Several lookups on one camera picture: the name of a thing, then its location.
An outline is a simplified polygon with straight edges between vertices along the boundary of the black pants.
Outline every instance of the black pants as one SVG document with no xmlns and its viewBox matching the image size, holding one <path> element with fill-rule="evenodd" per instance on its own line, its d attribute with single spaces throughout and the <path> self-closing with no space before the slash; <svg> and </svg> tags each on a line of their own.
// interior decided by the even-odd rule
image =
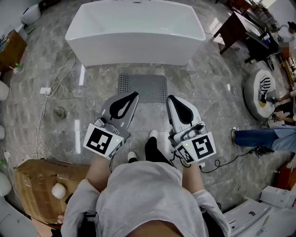
<svg viewBox="0 0 296 237">
<path fill-rule="evenodd" d="M 164 162 L 164 163 L 171 165 L 171 163 L 157 149 L 157 140 L 154 137 L 149 138 L 149 140 L 147 141 L 147 143 L 145 145 L 145 156 L 146 156 L 146 161 Z M 129 163 L 132 163 L 135 161 L 138 161 L 138 160 L 136 158 L 131 158 L 129 160 Z"/>
<path fill-rule="evenodd" d="M 294 116 L 294 114 L 293 114 L 293 102 L 292 101 L 287 102 L 287 103 L 285 103 L 283 105 L 279 105 L 277 107 L 277 110 L 283 111 L 283 113 L 289 112 L 290 114 L 287 116 L 287 118 L 293 118 L 293 116 Z M 286 121 L 285 121 L 285 124 L 286 125 L 292 125 L 292 126 L 296 125 L 295 122 L 290 123 L 290 122 L 286 122 Z"/>
</svg>

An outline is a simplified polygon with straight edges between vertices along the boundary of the freestanding bathtub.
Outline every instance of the freestanding bathtub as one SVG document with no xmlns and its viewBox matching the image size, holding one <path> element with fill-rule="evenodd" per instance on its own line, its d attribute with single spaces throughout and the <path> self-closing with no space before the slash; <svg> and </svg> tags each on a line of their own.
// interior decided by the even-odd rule
<svg viewBox="0 0 296 237">
<path fill-rule="evenodd" d="M 191 6 L 163 0 L 83 4 L 66 40 L 84 66 L 110 63 L 185 65 L 205 40 Z"/>
</svg>

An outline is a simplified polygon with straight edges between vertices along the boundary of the floor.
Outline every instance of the floor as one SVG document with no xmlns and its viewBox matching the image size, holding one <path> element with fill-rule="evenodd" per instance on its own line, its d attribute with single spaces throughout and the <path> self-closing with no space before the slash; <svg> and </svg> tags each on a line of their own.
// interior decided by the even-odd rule
<svg viewBox="0 0 296 237">
<path fill-rule="evenodd" d="M 136 63 L 88 67 L 85 68 L 84 84 L 81 86 L 81 63 L 76 58 L 73 70 L 62 82 L 64 94 L 62 88 L 59 88 L 57 96 L 61 96 L 61 99 L 48 99 L 46 113 L 40 125 L 39 140 L 48 145 L 54 156 L 73 163 L 91 162 L 93 153 L 82 147 L 84 136 L 88 124 L 94 122 L 103 102 L 117 94 L 120 73 L 164 75 L 169 94 L 185 98 L 198 108 L 208 130 L 213 133 L 217 149 L 216 155 L 206 159 L 204 171 L 212 170 L 216 159 L 225 163 L 248 151 L 232 144 L 230 131 L 233 127 L 240 130 L 260 127 L 260 122 L 246 109 L 241 85 L 252 72 L 267 68 L 262 62 L 245 64 L 248 54 L 244 50 L 230 48 L 222 56 L 219 54 L 222 46 L 213 41 L 212 34 L 231 14 L 223 4 L 215 4 L 215 0 L 177 1 L 192 5 L 196 11 L 207 33 L 203 46 L 183 67 Z M 45 102 L 45 97 L 39 94 L 39 90 L 41 87 L 50 87 L 70 55 L 71 49 L 64 37 L 78 8 L 86 2 L 88 1 L 62 0 L 46 10 L 34 24 L 35 30 L 27 40 L 28 45 L 21 62 L 24 71 L 18 75 L 5 75 L 4 81 L 11 91 L 8 99 L 2 103 L 1 124 L 5 127 L 6 136 L 0 144 L 3 150 L 11 153 L 6 172 L 12 182 L 13 167 L 30 158 L 35 149 L 33 146 L 25 146 L 18 150 L 23 144 L 36 143 L 35 129 Z M 59 80 L 73 63 L 74 54 L 61 71 Z M 273 75 L 277 81 L 277 90 L 279 94 L 285 94 L 282 72 L 277 64 L 275 66 Z M 59 116 L 59 110 L 65 112 L 65 118 Z M 80 121 L 80 127 L 74 129 L 76 120 Z M 113 168 L 125 163 L 128 152 L 132 150 L 138 154 L 139 159 L 144 159 L 144 144 L 152 129 L 159 131 L 159 149 L 167 158 L 172 158 L 167 139 L 171 128 L 165 104 L 139 104 L 129 127 L 132 136 L 116 154 Z M 43 155 L 46 158 L 51 156 L 48 153 Z M 282 152 L 260 158 L 255 154 L 240 157 L 230 165 L 202 174 L 205 188 L 221 203 L 222 210 L 225 211 L 241 203 L 244 196 L 257 198 L 261 189 L 271 182 L 274 169 L 289 157 L 290 153 Z"/>
</svg>

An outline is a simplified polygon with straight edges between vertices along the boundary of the white cable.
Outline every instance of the white cable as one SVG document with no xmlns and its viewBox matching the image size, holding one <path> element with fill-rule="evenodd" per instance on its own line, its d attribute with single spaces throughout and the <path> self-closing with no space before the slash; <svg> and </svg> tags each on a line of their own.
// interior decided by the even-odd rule
<svg viewBox="0 0 296 237">
<path fill-rule="evenodd" d="M 18 152 L 20 149 L 22 149 L 24 146 L 32 146 L 32 147 L 35 148 L 35 151 L 34 151 L 33 154 L 31 155 L 31 159 L 32 159 L 33 156 L 36 156 L 37 159 L 43 158 L 43 155 L 40 154 L 40 153 L 38 152 L 38 149 L 41 149 L 44 153 L 48 154 L 49 156 L 53 156 L 55 159 L 57 159 L 57 160 L 59 160 L 59 161 L 61 161 L 61 162 L 70 163 L 70 162 L 67 162 L 67 161 L 62 161 L 62 160 L 60 160 L 58 157 L 56 157 L 55 155 L 53 155 L 53 154 L 50 152 L 50 150 L 49 150 L 49 148 L 48 148 L 46 142 L 43 141 L 43 140 L 38 141 L 38 138 L 39 138 L 39 129 L 40 129 L 41 121 L 42 121 L 42 119 L 43 119 L 44 116 L 45 116 L 45 109 L 46 109 L 46 104 L 47 104 L 47 100 L 48 100 L 48 98 L 51 97 L 51 96 L 53 96 L 56 100 L 60 100 L 60 99 L 63 97 L 64 93 L 65 93 L 65 87 L 62 85 L 62 81 L 63 81 L 63 80 L 65 79 L 65 77 L 66 77 L 66 76 L 72 71 L 72 69 L 73 69 L 74 66 L 75 66 L 75 63 L 76 63 L 76 55 L 75 55 L 75 54 L 74 54 L 74 63 L 73 63 L 73 66 L 72 66 L 71 69 L 68 71 L 68 73 L 67 73 L 66 75 L 64 75 L 64 77 L 61 79 L 61 81 L 56 81 L 56 79 L 57 79 L 58 75 L 60 74 L 61 70 L 64 68 L 64 66 L 65 66 L 65 64 L 66 64 L 66 62 L 67 62 L 67 60 L 70 58 L 70 56 L 71 56 L 72 54 L 73 54 L 73 51 L 70 53 L 70 55 L 67 57 L 67 59 L 65 60 L 64 64 L 62 65 L 62 67 L 61 67 L 60 70 L 58 71 L 58 73 L 57 73 L 57 75 L 56 75 L 56 77 L 55 77 L 55 79 L 54 79 L 54 81 L 53 81 L 53 83 L 52 83 L 52 85 L 51 85 L 51 87 L 50 87 L 50 94 L 49 94 L 48 96 L 45 95 L 46 99 L 45 99 L 44 105 L 43 105 L 43 107 L 42 107 L 42 111 L 41 111 L 41 114 L 40 114 L 39 122 L 38 122 L 38 124 L 37 124 L 37 126 L 36 126 L 36 129 L 35 129 L 36 145 L 34 146 L 34 145 L 32 145 L 32 144 L 29 144 L 29 145 L 24 144 L 24 145 L 22 145 L 20 148 L 18 148 L 18 149 L 16 150 L 16 152 L 14 153 L 14 155 L 12 155 L 12 156 L 15 156 L 15 155 L 17 154 L 17 152 Z M 58 90 L 59 86 L 62 86 L 62 88 L 63 88 L 63 93 L 62 93 L 62 95 L 61 95 L 59 98 L 57 98 L 57 97 L 55 96 L 55 93 L 56 93 L 56 91 Z M 45 145 L 47 151 L 45 151 L 45 150 L 40 146 L 40 143 L 41 143 L 41 142 L 44 143 L 44 145 Z"/>
</svg>

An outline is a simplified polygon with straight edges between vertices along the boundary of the gray drain mat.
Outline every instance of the gray drain mat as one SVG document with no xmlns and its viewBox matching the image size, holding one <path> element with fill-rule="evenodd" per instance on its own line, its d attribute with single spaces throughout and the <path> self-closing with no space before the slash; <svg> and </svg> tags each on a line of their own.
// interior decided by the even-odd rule
<svg viewBox="0 0 296 237">
<path fill-rule="evenodd" d="M 137 91 L 140 103 L 165 103 L 167 100 L 167 79 L 163 75 L 120 74 L 118 93 Z"/>
</svg>

